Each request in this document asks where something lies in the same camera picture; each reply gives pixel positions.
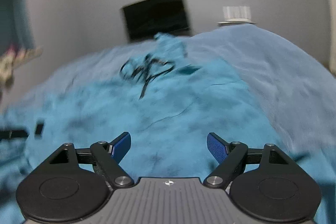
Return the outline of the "patterned clothes on sill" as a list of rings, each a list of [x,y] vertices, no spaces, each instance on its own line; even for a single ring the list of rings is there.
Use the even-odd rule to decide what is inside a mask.
[[[43,48],[33,49],[20,48],[16,50],[13,46],[1,56],[1,85],[6,86],[14,77],[15,69],[41,56]]]

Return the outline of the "white wifi router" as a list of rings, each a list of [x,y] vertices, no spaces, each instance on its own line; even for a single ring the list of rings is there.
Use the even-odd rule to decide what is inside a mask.
[[[249,6],[223,6],[224,19],[218,22],[218,26],[237,24],[256,24],[252,20]]]

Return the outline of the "teal garment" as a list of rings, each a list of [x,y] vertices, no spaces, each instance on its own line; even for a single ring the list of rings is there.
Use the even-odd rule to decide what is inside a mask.
[[[232,26],[117,47],[60,68],[1,114],[1,223],[22,223],[19,183],[66,142],[88,147],[131,134],[132,176],[205,178],[215,132],[250,147],[274,143],[318,182],[318,223],[335,223],[335,78],[288,40]]]

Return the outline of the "black television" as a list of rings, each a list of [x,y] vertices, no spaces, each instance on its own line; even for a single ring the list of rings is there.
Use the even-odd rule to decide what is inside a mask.
[[[143,0],[123,6],[121,11],[130,42],[152,38],[159,32],[191,34],[184,0]]]

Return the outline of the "light blue bed blanket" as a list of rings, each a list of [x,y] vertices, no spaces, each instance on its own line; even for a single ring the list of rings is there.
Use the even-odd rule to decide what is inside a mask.
[[[116,47],[60,68],[1,114],[1,127],[87,143],[127,130],[201,140],[209,130],[335,161],[335,78],[288,40],[223,27]]]

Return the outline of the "teal window curtain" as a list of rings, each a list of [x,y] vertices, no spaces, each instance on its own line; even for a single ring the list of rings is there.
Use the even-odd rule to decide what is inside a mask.
[[[33,49],[27,0],[1,0],[1,54],[10,47]]]

